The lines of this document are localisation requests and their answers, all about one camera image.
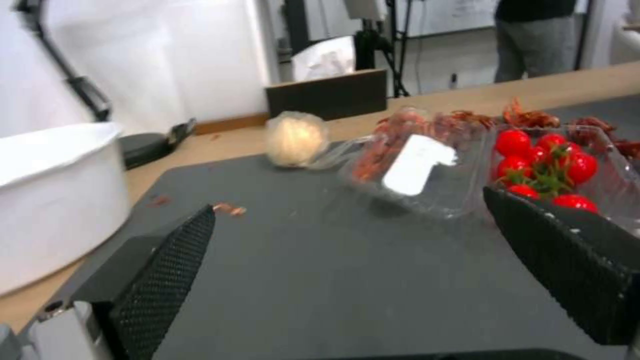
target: white bowl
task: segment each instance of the white bowl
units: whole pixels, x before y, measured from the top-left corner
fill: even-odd
[[[79,259],[125,222],[120,132],[108,122],[0,138],[0,295]]]

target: garlic bulb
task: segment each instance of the garlic bulb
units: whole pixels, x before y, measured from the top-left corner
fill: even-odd
[[[286,111],[267,123],[267,156],[281,167],[305,167],[328,146],[326,124],[310,114]]]

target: white label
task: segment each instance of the white label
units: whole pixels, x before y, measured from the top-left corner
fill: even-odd
[[[435,165],[453,166],[456,151],[428,136],[411,135],[382,178],[382,185],[406,196],[420,194]]]

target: red tomato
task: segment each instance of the red tomato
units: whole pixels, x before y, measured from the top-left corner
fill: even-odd
[[[536,190],[533,190],[529,185],[513,185],[510,186],[509,191],[512,193],[517,193],[526,197],[530,197],[532,199],[540,199],[540,195]]]
[[[550,152],[551,150],[555,149],[556,147],[564,143],[566,143],[566,139],[562,135],[550,133],[550,134],[546,134],[545,136],[542,136],[538,140],[537,146],[540,146],[544,148],[546,151]]]
[[[574,184],[587,182],[598,171],[598,160],[584,152],[576,152],[569,155],[569,169],[567,175]]]
[[[530,147],[529,135],[518,129],[501,132],[495,142],[495,149],[505,157],[510,155],[526,156]]]
[[[515,155],[507,156],[498,164],[498,178],[507,177],[510,174],[521,173],[525,177],[531,177],[533,171],[531,170],[531,164]]]
[[[527,160],[533,165],[538,163],[543,163],[547,160],[547,156],[549,152],[545,150],[544,147],[534,146],[529,149],[529,153],[527,155]]]
[[[558,161],[558,166],[564,168],[565,166],[567,166],[567,164],[569,164],[571,155],[577,154],[579,152],[582,152],[582,149],[578,144],[576,144],[575,142],[566,142],[563,145],[562,149],[558,148],[553,152],[550,160],[556,159]]]
[[[598,213],[598,207],[581,195],[560,195],[555,197],[554,204],[565,208],[584,209],[592,213]]]
[[[567,142],[566,151],[569,154],[576,154],[578,152],[582,152],[582,148],[580,147],[580,145],[576,144],[575,142]]]

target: gray cutting mat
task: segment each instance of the gray cutting mat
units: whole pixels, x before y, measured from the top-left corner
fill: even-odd
[[[551,111],[596,115],[640,139],[640,96]],[[172,201],[150,208],[153,195]],[[193,289],[156,359],[309,359],[547,348],[623,359],[593,343],[494,226],[407,213],[335,172],[276,170],[251,156],[165,173],[131,218],[62,287],[69,294],[123,241],[192,214],[219,215]]]

